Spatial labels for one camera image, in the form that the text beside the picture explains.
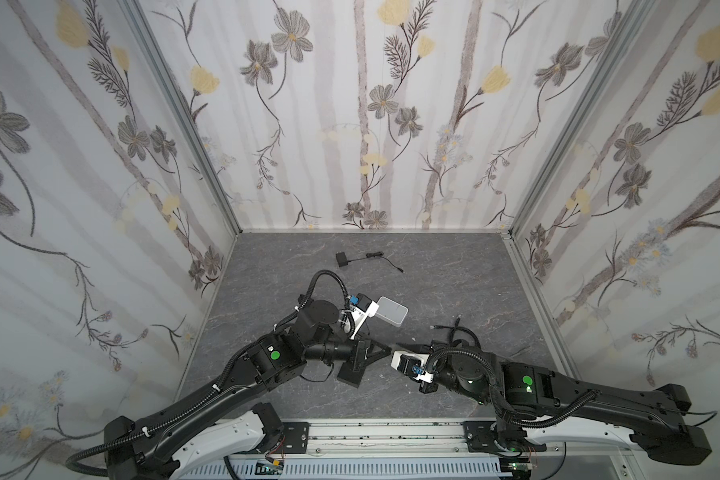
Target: gray surface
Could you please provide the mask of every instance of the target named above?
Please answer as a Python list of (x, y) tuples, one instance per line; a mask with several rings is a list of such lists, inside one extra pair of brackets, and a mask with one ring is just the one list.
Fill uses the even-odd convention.
[[(359, 258), (384, 251), (401, 274), (382, 259), (361, 260), (341, 269), (335, 254)], [(395, 342), (445, 340), (431, 324), (475, 331), (483, 350), (554, 368), (509, 255), (498, 234), (243, 234), (220, 285), (210, 318), (187, 373), (182, 395), (219, 375), (226, 360), (292, 311), (312, 275), (328, 268), (349, 293), (386, 296), (409, 308), (400, 328), (371, 318), (372, 337)], [(322, 277), (312, 295), (342, 304), (336, 282)], [(294, 379), (257, 401), (271, 402), (280, 418), (389, 418), (492, 416), (445, 389), (423, 395), (418, 384), (380, 360), (365, 372), (359, 389), (333, 378), (324, 383)], [(328, 367), (310, 362), (304, 376), (325, 378)]]

